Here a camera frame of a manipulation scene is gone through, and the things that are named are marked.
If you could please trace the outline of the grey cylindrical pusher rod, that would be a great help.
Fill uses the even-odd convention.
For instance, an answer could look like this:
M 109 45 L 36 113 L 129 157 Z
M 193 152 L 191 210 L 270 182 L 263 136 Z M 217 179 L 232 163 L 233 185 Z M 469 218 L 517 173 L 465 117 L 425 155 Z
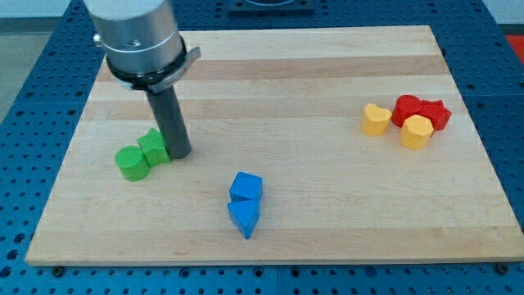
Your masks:
M 192 150 L 174 87 L 159 93 L 147 92 L 147 100 L 156 119 L 171 159 L 182 159 Z

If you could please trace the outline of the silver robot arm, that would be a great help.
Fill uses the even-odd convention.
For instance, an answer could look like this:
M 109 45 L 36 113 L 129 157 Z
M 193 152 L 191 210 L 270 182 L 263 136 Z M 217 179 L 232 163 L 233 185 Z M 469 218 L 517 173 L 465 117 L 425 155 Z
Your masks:
M 84 0 L 96 28 L 93 42 L 106 52 L 110 72 L 126 88 L 143 91 L 167 153 L 172 159 L 192 150 L 174 90 L 201 57 L 187 49 L 170 0 Z

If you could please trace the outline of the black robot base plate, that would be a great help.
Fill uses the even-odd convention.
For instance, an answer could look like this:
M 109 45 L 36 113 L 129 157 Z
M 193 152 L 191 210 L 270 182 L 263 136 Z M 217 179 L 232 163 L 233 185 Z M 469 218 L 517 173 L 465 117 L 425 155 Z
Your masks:
M 244 13 L 313 13 L 313 0 L 227 0 L 229 14 Z

